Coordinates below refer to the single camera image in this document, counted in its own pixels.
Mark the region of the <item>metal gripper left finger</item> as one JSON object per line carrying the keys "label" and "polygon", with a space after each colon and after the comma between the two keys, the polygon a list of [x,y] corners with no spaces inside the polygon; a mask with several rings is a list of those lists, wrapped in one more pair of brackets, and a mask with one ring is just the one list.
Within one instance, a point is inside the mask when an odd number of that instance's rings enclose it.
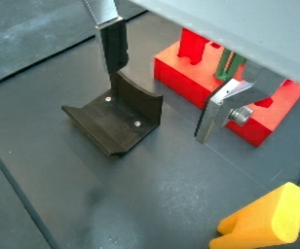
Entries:
{"label": "metal gripper left finger", "polygon": [[95,37],[108,74],[116,73],[127,64],[127,41],[124,19],[119,16],[114,0],[80,0],[94,21]]}

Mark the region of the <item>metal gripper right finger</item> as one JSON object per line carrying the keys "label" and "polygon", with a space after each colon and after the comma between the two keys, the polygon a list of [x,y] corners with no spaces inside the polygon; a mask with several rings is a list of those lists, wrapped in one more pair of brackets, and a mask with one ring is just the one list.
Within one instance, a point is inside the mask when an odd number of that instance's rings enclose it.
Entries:
{"label": "metal gripper right finger", "polygon": [[210,94],[202,111],[194,137],[206,143],[210,135],[229,121],[243,125],[251,117],[250,103],[269,98],[285,77],[253,61],[247,61],[242,71],[242,80],[227,80]]}

